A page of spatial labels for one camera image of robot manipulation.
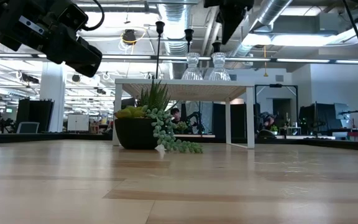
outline white wall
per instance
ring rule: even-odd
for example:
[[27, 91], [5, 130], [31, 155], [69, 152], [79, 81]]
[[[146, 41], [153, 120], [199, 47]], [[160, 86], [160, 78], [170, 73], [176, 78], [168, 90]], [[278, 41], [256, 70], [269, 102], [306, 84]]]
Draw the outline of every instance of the white wall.
[[[235, 69], [230, 70], [230, 74], [237, 75], [237, 81], [250, 82], [256, 85], [258, 84], [276, 84], [292, 85], [292, 74], [288, 73], [284, 68], [268, 68], [268, 77], [264, 77], [265, 70], [260, 69], [255, 71], [253, 69]], [[276, 82], [276, 75], [283, 75], [284, 82]], [[291, 120], [296, 120], [296, 96], [291, 93], [287, 88], [269, 88], [266, 87], [258, 94], [258, 103], [260, 103], [261, 112], [273, 113], [273, 99], [291, 99]]]
[[293, 85], [298, 85], [299, 108], [310, 106], [313, 103], [311, 97], [311, 65], [305, 65], [292, 73]]
[[[345, 103], [358, 110], [358, 65], [311, 65], [311, 79], [312, 101]], [[358, 114], [351, 118], [358, 127]]]

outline string of pearls plant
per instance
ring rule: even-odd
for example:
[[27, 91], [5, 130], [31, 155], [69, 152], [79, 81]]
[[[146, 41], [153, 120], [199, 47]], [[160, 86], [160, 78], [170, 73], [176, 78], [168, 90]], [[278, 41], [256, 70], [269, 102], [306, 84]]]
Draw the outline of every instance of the string of pearls plant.
[[181, 141], [174, 137], [173, 130], [177, 128], [176, 124], [172, 123], [172, 115], [169, 111], [158, 110], [154, 108], [146, 111], [146, 117], [155, 119], [152, 123], [154, 127], [153, 136], [157, 138], [157, 144], [162, 144], [167, 152], [178, 151], [182, 153], [203, 153], [201, 145], [193, 142]]

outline computer monitor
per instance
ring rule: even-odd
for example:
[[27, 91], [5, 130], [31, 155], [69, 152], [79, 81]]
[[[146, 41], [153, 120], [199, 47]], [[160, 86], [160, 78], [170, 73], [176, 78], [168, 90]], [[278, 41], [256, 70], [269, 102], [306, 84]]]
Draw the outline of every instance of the computer monitor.
[[35, 134], [38, 132], [38, 122], [21, 122], [17, 128], [17, 134]]
[[349, 105], [344, 103], [335, 103], [334, 106], [336, 119], [349, 120], [351, 118], [351, 115], [349, 113], [344, 113], [350, 111]]

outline black metal frame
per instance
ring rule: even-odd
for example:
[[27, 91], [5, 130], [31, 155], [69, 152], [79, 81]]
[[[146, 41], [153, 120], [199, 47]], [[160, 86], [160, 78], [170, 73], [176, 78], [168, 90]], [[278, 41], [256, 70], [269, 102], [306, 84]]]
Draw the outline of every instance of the black metal frame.
[[298, 86], [297, 85], [281, 85], [281, 84], [270, 84], [270, 85], [255, 85], [255, 104], [258, 103], [258, 96], [257, 96], [257, 88], [259, 86], [267, 86], [270, 88], [283, 88], [283, 87], [294, 87], [295, 94], [296, 94], [296, 122], [299, 120], [299, 99], [298, 99]]

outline glass vase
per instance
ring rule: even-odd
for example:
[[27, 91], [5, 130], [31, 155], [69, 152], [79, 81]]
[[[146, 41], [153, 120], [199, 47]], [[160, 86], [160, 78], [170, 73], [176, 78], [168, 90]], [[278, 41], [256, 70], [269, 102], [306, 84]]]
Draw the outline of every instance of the glass vase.
[[226, 61], [226, 54], [222, 52], [216, 52], [212, 54], [212, 59], [214, 62], [214, 69], [209, 75], [209, 80], [212, 81], [231, 81], [229, 73], [224, 68], [224, 63]]
[[198, 69], [199, 53], [190, 52], [186, 54], [188, 68], [181, 77], [182, 80], [202, 80], [203, 76], [201, 71]]

